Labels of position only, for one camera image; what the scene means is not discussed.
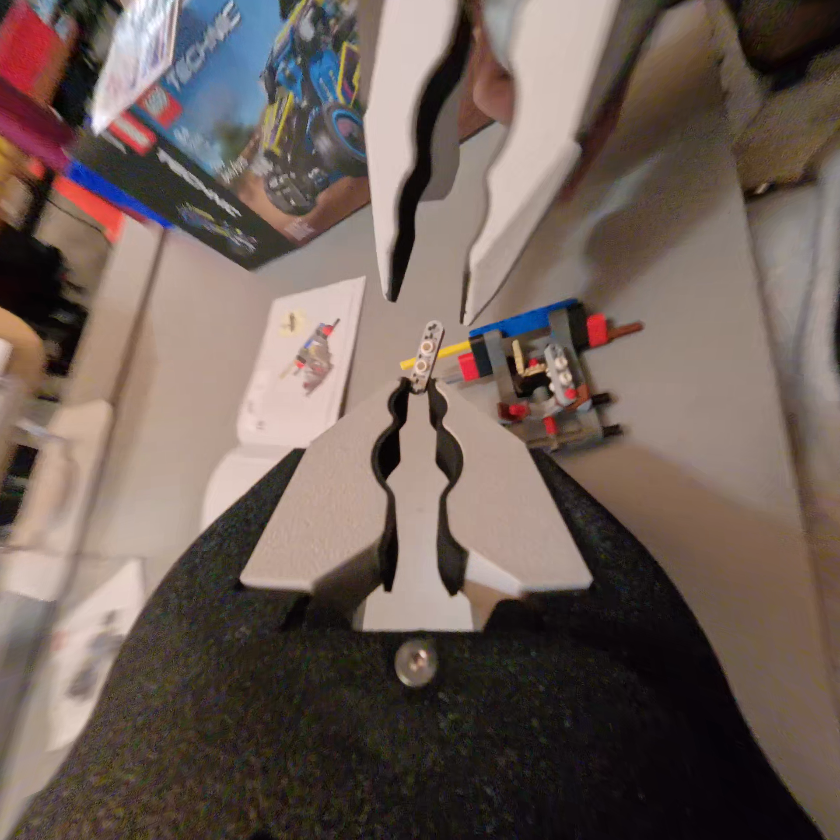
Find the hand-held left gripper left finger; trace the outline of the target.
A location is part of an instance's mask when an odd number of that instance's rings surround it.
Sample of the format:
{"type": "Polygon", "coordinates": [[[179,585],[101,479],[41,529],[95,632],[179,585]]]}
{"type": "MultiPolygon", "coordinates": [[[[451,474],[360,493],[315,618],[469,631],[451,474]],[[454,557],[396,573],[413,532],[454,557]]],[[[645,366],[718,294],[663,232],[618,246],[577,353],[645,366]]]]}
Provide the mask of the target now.
{"type": "Polygon", "coordinates": [[[396,503],[387,480],[401,460],[412,394],[389,382],[302,455],[240,575],[252,589],[389,592],[396,576],[396,503]]]}

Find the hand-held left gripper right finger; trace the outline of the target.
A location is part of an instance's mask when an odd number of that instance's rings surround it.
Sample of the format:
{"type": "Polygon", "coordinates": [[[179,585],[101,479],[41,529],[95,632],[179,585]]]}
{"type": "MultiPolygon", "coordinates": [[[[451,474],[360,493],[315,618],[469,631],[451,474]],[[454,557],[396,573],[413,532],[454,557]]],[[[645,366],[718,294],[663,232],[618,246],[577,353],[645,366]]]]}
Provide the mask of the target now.
{"type": "Polygon", "coordinates": [[[593,577],[527,446],[447,384],[429,383],[438,505],[437,568],[475,600],[582,592],[593,577]]]}

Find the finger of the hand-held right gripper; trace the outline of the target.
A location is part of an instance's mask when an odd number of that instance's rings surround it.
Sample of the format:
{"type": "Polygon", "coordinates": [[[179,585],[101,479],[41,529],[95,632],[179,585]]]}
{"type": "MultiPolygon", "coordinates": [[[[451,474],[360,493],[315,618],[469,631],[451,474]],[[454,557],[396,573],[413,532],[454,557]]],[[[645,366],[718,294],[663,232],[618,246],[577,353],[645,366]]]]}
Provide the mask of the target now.
{"type": "Polygon", "coordinates": [[[483,2],[493,56],[511,76],[513,112],[486,173],[486,215],[469,250],[461,322],[498,294],[572,167],[610,36],[615,1],[483,2]]]}
{"type": "Polygon", "coordinates": [[[363,5],[364,140],[374,245],[385,299],[401,293],[421,203],[450,193],[471,25],[462,2],[363,5]]]}

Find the partly built lego model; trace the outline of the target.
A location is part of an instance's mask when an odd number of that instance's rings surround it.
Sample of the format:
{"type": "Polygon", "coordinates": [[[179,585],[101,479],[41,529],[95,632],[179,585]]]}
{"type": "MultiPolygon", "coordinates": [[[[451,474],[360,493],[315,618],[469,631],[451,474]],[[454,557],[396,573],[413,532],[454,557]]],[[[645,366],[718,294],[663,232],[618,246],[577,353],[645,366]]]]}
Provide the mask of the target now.
{"type": "Polygon", "coordinates": [[[605,420],[613,395],[594,387],[585,354],[643,330],[641,321],[617,324],[567,298],[472,329],[437,359],[457,361],[448,384],[492,380],[499,425],[531,449],[557,454],[624,436],[621,424],[605,420]]]}

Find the small grey lego beam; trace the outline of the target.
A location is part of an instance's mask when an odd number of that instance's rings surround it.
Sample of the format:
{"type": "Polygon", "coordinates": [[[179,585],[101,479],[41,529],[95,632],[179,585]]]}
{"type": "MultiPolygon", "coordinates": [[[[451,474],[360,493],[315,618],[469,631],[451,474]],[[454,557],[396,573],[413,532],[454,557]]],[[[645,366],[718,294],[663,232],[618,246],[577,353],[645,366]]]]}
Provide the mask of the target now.
{"type": "Polygon", "coordinates": [[[444,324],[431,320],[425,324],[408,380],[414,395],[425,393],[432,378],[438,352],[445,337],[444,324]]]}

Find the lego set box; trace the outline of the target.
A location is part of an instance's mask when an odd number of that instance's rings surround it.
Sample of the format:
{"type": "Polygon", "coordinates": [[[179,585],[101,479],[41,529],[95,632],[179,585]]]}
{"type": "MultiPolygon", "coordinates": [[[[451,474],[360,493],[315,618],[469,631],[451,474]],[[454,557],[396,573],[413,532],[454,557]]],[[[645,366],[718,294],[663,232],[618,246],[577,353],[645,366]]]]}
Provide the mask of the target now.
{"type": "Polygon", "coordinates": [[[171,66],[79,162],[254,270],[370,202],[362,8],[184,1],[171,66]]]}

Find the lego instruction booklet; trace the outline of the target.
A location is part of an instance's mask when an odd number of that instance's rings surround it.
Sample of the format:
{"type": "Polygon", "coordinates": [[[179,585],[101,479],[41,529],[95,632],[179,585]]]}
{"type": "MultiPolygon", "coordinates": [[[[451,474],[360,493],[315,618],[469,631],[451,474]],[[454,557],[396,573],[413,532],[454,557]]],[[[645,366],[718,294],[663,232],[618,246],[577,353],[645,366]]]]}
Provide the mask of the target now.
{"type": "Polygon", "coordinates": [[[236,419],[237,444],[204,493],[208,528],[295,448],[340,418],[354,355],[365,277],[274,300],[236,419]]]}

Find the person's right hand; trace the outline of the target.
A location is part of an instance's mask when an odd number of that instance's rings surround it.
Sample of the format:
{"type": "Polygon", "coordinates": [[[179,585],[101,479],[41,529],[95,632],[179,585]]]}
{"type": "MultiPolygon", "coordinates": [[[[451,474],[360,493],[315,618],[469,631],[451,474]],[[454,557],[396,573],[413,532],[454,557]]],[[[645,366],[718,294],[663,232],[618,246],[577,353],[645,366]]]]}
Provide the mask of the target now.
{"type": "Polygon", "coordinates": [[[493,55],[477,55],[472,93],[478,110],[488,119],[506,127],[512,124],[515,109],[513,79],[493,55]]]}

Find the person's black garment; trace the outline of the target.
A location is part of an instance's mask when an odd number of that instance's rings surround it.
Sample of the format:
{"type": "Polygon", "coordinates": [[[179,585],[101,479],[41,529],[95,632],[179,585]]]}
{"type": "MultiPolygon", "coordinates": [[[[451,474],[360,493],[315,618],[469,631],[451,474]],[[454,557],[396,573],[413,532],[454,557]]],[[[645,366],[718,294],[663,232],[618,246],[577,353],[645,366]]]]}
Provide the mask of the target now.
{"type": "Polygon", "coordinates": [[[838,47],[838,1],[727,1],[748,63],[763,73],[838,47]]]}

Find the white plastic bag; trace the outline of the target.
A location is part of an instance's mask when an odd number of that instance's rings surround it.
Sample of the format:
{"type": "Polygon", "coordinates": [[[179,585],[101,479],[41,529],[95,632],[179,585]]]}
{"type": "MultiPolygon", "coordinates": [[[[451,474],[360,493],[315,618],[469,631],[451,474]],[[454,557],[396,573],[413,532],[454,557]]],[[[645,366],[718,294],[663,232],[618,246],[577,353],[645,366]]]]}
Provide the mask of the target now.
{"type": "Polygon", "coordinates": [[[171,66],[181,1],[132,1],[112,32],[94,88],[90,131],[99,135],[171,66]]]}

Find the clear plastic container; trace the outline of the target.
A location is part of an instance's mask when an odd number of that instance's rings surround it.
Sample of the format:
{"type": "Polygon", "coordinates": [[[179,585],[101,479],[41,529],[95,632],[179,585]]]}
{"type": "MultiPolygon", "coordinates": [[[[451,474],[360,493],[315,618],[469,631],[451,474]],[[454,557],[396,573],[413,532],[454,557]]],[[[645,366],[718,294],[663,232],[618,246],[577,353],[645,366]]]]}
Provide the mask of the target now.
{"type": "Polygon", "coordinates": [[[36,457],[2,543],[1,751],[5,762],[56,620],[85,562],[115,419],[113,387],[70,375],[49,419],[17,431],[36,457]]]}

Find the red and blue box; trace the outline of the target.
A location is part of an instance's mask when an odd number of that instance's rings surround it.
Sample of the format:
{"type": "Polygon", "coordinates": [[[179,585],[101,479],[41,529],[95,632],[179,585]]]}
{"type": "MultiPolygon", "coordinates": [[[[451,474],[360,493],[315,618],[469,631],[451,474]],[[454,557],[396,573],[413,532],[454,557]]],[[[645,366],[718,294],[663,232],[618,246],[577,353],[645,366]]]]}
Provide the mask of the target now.
{"type": "Polygon", "coordinates": [[[173,228],[162,215],[79,162],[72,162],[66,171],[59,172],[53,186],[60,196],[99,224],[111,245],[121,238],[128,217],[141,224],[173,228]]]}

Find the magenta item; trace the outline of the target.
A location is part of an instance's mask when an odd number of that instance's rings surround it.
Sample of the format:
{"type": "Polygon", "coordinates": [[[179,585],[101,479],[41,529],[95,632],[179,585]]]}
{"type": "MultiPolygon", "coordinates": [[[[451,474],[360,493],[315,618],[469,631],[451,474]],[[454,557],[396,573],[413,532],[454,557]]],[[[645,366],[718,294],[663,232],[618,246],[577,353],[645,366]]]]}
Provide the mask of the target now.
{"type": "Polygon", "coordinates": [[[76,132],[50,108],[1,79],[1,134],[47,169],[64,174],[76,132]]]}

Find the black bag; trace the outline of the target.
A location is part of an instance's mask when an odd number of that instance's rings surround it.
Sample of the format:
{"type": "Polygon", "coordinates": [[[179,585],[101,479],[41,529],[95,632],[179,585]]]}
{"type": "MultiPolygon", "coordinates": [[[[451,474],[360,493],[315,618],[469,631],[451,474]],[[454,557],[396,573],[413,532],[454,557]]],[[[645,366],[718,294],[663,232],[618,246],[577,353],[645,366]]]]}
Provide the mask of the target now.
{"type": "Polygon", "coordinates": [[[7,370],[34,398],[58,404],[88,320],[68,298],[81,288],[69,281],[62,252],[2,223],[2,341],[10,345],[7,370]]]}

